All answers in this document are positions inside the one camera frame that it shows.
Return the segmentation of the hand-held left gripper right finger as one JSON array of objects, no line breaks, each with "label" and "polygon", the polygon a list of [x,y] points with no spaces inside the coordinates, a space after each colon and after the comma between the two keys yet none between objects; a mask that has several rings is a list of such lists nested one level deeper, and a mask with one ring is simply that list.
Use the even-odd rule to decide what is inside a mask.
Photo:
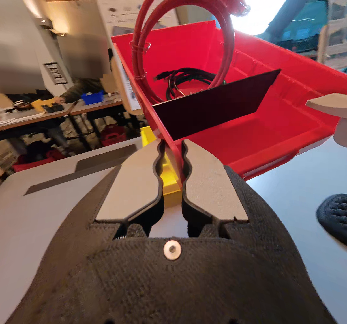
[{"label": "hand-held left gripper right finger", "polygon": [[184,174],[184,217],[193,224],[232,221],[247,222],[249,217],[223,163],[189,139],[182,141]]}]

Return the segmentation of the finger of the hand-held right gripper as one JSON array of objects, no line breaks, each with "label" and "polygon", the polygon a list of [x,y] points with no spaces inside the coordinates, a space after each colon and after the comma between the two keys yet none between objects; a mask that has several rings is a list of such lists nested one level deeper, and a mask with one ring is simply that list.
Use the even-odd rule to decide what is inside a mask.
[{"label": "finger of the hand-held right gripper", "polygon": [[310,99],[306,106],[339,117],[333,139],[336,144],[347,147],[347,95],[342,93],[331,93],[318,98]]}]

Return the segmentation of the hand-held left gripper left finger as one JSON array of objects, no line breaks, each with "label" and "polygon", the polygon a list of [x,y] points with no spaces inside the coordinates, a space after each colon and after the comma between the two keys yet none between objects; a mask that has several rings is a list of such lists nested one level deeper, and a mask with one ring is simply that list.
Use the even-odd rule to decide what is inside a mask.
[{"label": "hand-held left gripper left finger", "polygon": [[165,142],[157,139],[123,162],[96,215],[97,222],[128,223],[159,203],[164,149]]}]

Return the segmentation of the red plastic bin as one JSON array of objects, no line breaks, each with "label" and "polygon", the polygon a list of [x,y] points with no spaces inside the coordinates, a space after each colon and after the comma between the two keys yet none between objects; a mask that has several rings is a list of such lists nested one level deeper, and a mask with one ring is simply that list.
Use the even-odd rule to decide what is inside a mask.
[{"label": "red plastic bin", "polygon": [[[128,36],[113,36],[112,42],[128,72],[130,55],[120,44]],[[235,31],[232,64],[225,78],[232,83],[281,69],[255,113],[173,140],[138,85],[133,69],[130,82],[142,111],[157,138],[164,139],[168,156],[182,176],[182,140],[189,139],[212,153],[244,179],[251,179],[282,165],[304,148],[331,136],[339,118],[306,106],[307,100],[331,93],[346,94],[346,74],[260,38]],[[186,82],[188,96],[207,90],[201,82]]]}]

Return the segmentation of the yellow plastic bin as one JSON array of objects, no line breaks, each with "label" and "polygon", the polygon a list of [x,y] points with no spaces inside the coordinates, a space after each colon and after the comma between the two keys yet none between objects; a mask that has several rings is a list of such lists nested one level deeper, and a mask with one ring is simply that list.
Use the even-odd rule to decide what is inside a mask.
[{"label": "yellow plastic bin", "polygon": [[[157,137],[149,126],[142,127],[140,129],[141,145],[142,148],[147,147],[151,143],[156,143]],[[178,184],[178,177],[167,157],[167,153],[164,152],[163,146],[160,146],[160,166],[162,172],[160,178],[163,182],[163,198],[165,210],[172,209],[181,205],[181,189]]]}]

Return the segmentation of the red tote bag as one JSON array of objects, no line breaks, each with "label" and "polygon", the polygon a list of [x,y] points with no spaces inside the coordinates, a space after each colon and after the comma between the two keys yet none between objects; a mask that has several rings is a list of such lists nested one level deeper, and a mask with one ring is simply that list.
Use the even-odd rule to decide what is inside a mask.
[{"label": "red tote bag", "polygon": [[117,144],[127,140],[126,129],[116,124],[106,125],[100,133],[100,142],[103,147]]}]

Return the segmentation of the black bin divider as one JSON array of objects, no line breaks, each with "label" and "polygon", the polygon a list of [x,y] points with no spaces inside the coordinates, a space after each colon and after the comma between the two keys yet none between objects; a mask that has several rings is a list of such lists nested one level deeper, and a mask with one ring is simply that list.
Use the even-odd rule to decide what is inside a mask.
[{"label": "black bin divider", "polygon": [[255,113],[281,69],[251,76],[153,106],[175,140]]}]

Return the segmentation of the wooden background table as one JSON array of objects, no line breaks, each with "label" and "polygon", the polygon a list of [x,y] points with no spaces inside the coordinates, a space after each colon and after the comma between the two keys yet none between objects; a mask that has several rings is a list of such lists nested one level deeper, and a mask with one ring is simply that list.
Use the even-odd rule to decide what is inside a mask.
[{"label": "wooden background table", "polygon": [[122,103],[123,103],[122,100],[116,100],[114,97],[112,98],[106,97],[105,101],[92,104],[92,105],[85,105],[83,101],[78,101],[73,104],[65,104],[63,110],[54,112],[54,113],[43,112],[43,113],[35,114],[34,112],[29,111],[30,114],[26,117],[23,115],[19,115],[18,118],[10,117],[9,120],[6,120],[4,123],[1,123],[0,130],[5,131],[7,129],[12,129],[15,127],[20,127],[20,126],[26,126],[33,123],[54,119],[54,118],[67,117],[68,120],[73,125],[73,128],[77,133],[77,138],[82,143],[85,152],[89,152],[92,150],[92,148],[87,142],[80,127],[77,125],[76,120],[74,119],[74,116],[92,112],[95,110],[110,108],[113,106],[121,105]]}]

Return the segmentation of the blue plastic bin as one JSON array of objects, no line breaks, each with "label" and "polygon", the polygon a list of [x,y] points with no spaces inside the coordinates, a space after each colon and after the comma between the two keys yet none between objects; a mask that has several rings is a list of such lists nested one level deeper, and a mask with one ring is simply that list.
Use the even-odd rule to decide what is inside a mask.
[{"label": "blue plastic bin", "polygon": [[94,105],[98,103],[102,103],[104,101],[104,90],[101,90],[96,93],[85,93],[81,96],[81,100],[85,105]]}]

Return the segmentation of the small yellow bin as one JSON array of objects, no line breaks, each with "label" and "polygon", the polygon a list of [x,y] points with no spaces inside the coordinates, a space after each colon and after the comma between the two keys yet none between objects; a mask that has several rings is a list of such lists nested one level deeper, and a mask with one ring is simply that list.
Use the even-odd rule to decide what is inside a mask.
[{"label": "small yellow bin", "polygon": [[45,111],[43,106],[52,107],[54,103],[56,103],[55,98],[51,98],[47,100],[37,99],[30,104],[34,110],[41,113]]}]

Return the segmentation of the black white marker poster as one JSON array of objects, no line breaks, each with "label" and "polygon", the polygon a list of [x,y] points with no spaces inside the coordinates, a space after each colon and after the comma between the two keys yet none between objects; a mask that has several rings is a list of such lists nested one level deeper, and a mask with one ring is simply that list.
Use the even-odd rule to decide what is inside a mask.
[{"label": "black white marker poster", "polygon": [[55,85],[68,84],[68,81],[57,62],[44,63],[43,66],[46,68]]}]

